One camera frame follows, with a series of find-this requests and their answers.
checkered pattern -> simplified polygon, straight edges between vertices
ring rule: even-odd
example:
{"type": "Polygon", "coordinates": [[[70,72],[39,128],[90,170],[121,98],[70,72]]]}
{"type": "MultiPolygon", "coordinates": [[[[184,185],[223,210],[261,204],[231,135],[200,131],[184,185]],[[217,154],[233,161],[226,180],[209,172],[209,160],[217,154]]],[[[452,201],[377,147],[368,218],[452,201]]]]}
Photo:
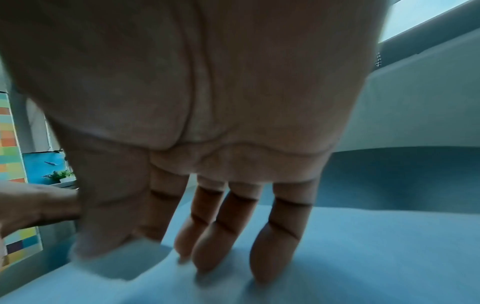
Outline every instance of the checkered pattern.
{"type": "MultiPolygon", "coordinates": [[[[25,183],[26,175],[22,154],[17,145],[14,121],[10,113],[8,96],[0,93],[0,180],[25,183]]],[[[6,255],[2,267],[24,259],[42,249],[36,228],[17,231],[5,238],[6,255]]]]}

skin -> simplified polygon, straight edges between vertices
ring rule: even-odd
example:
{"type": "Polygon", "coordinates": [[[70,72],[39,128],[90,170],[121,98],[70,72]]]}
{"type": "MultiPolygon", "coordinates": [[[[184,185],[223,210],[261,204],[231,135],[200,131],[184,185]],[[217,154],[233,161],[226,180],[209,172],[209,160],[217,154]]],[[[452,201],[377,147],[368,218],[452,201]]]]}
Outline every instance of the skin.
{"type": "Polygon", "coordinates": [[[372,68],[387,2],[55,3],[6,2],[0,53],[77,175],[76,255],[132,234],[161,241],[197,173],[175,249],[213,269],[271,182],[250,266],[258,281],[275,278],[372,68]]]}

orange tile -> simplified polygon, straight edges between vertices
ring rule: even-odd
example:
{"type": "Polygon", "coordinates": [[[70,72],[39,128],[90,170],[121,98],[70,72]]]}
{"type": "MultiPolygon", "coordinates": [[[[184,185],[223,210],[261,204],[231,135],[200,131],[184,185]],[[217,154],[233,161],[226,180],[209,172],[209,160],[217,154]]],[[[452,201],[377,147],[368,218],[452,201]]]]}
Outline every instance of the orange tile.
{"type": "Polygon", "coordinates": [[[15,138],[13,131],[0,131],[0,138],[15,138]]]}
{"type": "Polygon", "coordinates": [[[17,142],[15,141],[15,138],[1,138],[1,146],[2,147],[16,147],[17,142]]]}

